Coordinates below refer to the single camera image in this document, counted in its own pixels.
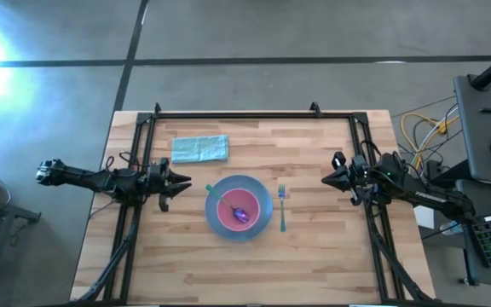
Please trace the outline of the iridescent spoon with green handle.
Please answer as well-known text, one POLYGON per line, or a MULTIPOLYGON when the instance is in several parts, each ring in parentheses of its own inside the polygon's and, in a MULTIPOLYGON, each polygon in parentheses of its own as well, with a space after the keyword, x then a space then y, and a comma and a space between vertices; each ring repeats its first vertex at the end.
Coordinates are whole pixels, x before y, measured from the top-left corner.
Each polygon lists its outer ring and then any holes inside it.
POLYGON ((227 205, 233 214, 233 217, 240 223, 248 223, 250 218, 245 210, 239 207, 232 206, 221 194, 219 194, 210 184, 205 186, 205 189, 210 193, 214 194, 222 203, 227 205))

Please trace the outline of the black aluminium table frame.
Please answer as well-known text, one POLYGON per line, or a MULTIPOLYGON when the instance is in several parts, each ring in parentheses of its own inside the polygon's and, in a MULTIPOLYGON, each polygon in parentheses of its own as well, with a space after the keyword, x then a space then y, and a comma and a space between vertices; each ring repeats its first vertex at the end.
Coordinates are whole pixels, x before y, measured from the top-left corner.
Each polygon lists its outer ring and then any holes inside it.
POLYGON ((124 259, 101 293, 110 303, 349 304, 406 298, 390 266, 372 249, 367 215, 349 194, 322 184, 337 150, 353 156, 372 136, 395 146, 385 111, 117 112, 104 148, 117 156, 170 155, 176 137, 226 135, 225 161, 175 165, 192 186, 142 208, 133 258, 124 259), (273 213, 253 240, 225 240, 205 218, 207 184, 255 177, 270 192, 273 213), (280 231, 278 187, 286 186, 286 232, 280 231))

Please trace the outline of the dark grey low desk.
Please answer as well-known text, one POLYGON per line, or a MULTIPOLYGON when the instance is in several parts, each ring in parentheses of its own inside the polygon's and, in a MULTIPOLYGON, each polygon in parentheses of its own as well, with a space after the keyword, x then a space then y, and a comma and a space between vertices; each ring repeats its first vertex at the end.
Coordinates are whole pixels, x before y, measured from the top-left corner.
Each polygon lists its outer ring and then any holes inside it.
MULTIPOLYGON (((456 188, 464 193, 473 203, 477 217, 491 216, 491 184, 459 180, 456 188)), ((483 283, 491 285, 491 268, 483 266, 481 259, 473 245, 469 226, 464 228, 465 237, 465 265, 467 271, 466 281, 471 285, 483 283)))

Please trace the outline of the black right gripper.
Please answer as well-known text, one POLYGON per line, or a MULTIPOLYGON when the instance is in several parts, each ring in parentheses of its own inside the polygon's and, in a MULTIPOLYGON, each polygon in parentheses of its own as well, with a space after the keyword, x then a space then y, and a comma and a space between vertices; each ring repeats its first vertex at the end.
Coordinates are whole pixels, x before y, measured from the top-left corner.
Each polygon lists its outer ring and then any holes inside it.
POLYGON ((358 206, 370 196, 368 183, 369 165, 363 155, 357 155, 351 159, 349 169, 347 166, 339 166, 333 173, 322 178, 322 183, 340 191, 350 191, 351 203, 358 206), (340 177, 349 177, 347 180, 333 180, 340 177))

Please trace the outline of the pink bowl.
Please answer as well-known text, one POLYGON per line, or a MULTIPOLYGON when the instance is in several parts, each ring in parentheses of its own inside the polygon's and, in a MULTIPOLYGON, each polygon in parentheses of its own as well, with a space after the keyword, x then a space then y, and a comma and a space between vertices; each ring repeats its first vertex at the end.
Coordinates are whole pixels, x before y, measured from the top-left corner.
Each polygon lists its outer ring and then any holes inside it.
POLYGON ((217 202, 217 218, 222 226, 234 232, 245 232, 251 229, 260 217, 260 204, 257 197, 243 188, 230 189, 222 196, 232 206, 245 210, 250 218, 248 223, 240 223, 233 217, 231 209, 219 200, 217 202))

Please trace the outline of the iridescent fork with green handle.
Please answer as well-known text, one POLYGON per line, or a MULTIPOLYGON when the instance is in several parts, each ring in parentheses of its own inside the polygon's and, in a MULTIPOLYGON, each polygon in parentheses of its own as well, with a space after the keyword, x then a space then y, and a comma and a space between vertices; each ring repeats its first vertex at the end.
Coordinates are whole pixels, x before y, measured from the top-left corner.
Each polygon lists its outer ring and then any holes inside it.
POLYGON ((278 187, 278 196, 280 200, 280 231, 286 232, 286 218, 285 218, 285 197, 286 197, 286 186, 280 184, 278 187))

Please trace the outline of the black desk support beam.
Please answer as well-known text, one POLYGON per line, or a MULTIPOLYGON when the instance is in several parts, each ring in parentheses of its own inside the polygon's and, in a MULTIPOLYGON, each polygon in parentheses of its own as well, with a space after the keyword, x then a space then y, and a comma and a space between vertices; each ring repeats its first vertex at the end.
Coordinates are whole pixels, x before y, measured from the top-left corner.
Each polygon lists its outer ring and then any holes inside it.
POLYGON ((471 170, 467 159, 447 169, 434 179, 434 184, 442 188, 453 188, 458 180, 471 179, 471 170))

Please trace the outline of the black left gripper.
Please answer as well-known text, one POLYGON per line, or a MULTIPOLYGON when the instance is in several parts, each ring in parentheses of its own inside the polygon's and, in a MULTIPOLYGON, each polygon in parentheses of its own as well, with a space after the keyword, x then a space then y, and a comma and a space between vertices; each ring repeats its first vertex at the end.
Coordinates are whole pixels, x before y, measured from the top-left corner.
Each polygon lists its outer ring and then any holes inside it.
POLYGON ((170 169, 170 161, 161 158, 153 162, 147 170, 145 180, 145 195, 161 194, 173 199, 175 196, 191 187, 191 177, 180 175, 170 169))

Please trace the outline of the blue-grey round plate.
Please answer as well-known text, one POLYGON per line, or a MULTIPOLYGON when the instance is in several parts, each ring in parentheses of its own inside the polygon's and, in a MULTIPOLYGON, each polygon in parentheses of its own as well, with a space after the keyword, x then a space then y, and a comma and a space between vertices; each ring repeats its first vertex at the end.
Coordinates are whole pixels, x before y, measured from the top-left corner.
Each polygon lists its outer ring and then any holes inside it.
POLYGON ((251 229, 245 232, 234 232, 225 229, 217 218, 217 202, 219 199, 208 193, 205 197, 205 218, 211 230, 225 240, 249 241, 259 236, 268 226, 272 213, 273 202, 270 192, 254 177, 246 175, 233 175, 221 179, 212 186, 219 194, 224 194, 230 189, 243 188, 252 192, 260 204, 260 217, 251 229))

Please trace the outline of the clear plastic water bottle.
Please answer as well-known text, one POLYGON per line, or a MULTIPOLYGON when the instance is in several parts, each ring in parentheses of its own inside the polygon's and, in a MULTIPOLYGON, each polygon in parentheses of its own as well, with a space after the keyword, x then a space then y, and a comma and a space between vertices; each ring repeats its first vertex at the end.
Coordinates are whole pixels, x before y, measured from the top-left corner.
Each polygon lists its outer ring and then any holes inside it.
POLYGON ((463 233, 463 226, 457 221, 449 221, 443 223, 439 227, 439 231, 442 235, 450 236, 463 233))

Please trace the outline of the grey desk top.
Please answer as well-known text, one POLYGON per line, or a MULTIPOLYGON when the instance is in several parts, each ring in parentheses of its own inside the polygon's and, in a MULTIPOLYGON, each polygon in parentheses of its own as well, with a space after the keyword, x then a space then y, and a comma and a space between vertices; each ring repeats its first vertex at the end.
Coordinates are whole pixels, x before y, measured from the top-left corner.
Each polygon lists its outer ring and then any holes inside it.
POLYGON ((479 182, 491 183, 491 113, 479 113, 479 108, 491 108, 491 85, 475 90, 465 76, 453 79, 459 106, 465 148, 471 177, 479 182))

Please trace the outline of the teal folded cloth napkin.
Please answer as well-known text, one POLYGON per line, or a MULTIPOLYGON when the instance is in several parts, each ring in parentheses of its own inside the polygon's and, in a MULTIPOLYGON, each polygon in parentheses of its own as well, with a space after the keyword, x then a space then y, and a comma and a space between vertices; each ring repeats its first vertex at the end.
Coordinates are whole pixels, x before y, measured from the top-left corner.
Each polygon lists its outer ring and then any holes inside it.
POLYGON ((225 161, 228 159, 228 137, 219 135, 174 138, 170 153, 174 164, 225 161))

